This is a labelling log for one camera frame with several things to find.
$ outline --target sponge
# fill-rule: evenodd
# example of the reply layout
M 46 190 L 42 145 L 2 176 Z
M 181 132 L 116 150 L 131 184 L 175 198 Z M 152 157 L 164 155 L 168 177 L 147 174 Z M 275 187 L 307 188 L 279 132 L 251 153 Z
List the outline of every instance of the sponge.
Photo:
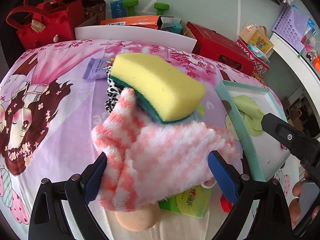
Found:
M 177 122 L 188 117 L 205 94 L 202 83 L 151 54 L 117 55 L 110 78 L 133 88 L 138 97 L 156 112 L 162 123 Z

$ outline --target purple perforated basket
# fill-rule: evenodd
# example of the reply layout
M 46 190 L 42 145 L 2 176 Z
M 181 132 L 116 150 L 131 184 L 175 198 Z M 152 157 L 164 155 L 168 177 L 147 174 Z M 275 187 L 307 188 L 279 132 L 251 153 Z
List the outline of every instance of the purple perforated basket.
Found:
M 299 9 L 287 5 L 283 8 L 272 30 L 288 42 L 296 51 L 303 50 L 304 45 L 300 42 L 309 17 Z

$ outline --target purple snack package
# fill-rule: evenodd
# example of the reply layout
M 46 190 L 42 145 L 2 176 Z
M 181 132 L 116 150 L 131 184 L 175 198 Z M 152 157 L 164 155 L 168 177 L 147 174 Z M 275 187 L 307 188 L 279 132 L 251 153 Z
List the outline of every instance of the purple snack package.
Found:
M 110 58 L 91 58 L 82 78 L 85 80 L 107 78 L 107 67 L 112 63 Z

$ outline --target screw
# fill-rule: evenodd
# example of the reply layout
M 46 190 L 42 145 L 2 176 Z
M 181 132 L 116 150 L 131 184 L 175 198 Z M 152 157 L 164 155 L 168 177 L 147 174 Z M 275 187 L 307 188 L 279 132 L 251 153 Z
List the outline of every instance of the screw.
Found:
M 48 183 L 48 178 L 43 178 L 41 179 L 41 184 L 47 184 Z
M 275 184 L 275 185 L 277 185 L 277 184 L 279 184 L 279 180 L 277 180 L 277 179 L 272 179 L 272 183 Z
M 71 176 L 71 179 L 72 179 L 72 180 L 78 180 L 78 179 L 80 179 L 80 174 L 73 174 L 73 175 Z
M 249 179 L 250 179 L 250 176 L 247 175 L 247 174 L 242 174 L 242 175 L 241 175 L 241 179 L 243 179 L 243 180 L 249 180 Z

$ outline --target red felt bag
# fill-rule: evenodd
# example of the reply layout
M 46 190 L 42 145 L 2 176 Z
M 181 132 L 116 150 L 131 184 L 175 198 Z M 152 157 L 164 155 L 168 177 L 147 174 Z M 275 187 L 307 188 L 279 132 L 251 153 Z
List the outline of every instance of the red felt bag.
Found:
M 75 27 L 85 21 L 82 1 L 76 0 L 69 4 L 55 1 L 58 6 L 45 2 L 33 7 L 25 0 L 24 6 L 14 8 L 7 16 L 7 23 L 18 29 L 17 35 L 25 49 L 75 39 Z M 21 25 L 11 19 L 10 16 L 17 12 L 31 13 L 32 22 Z

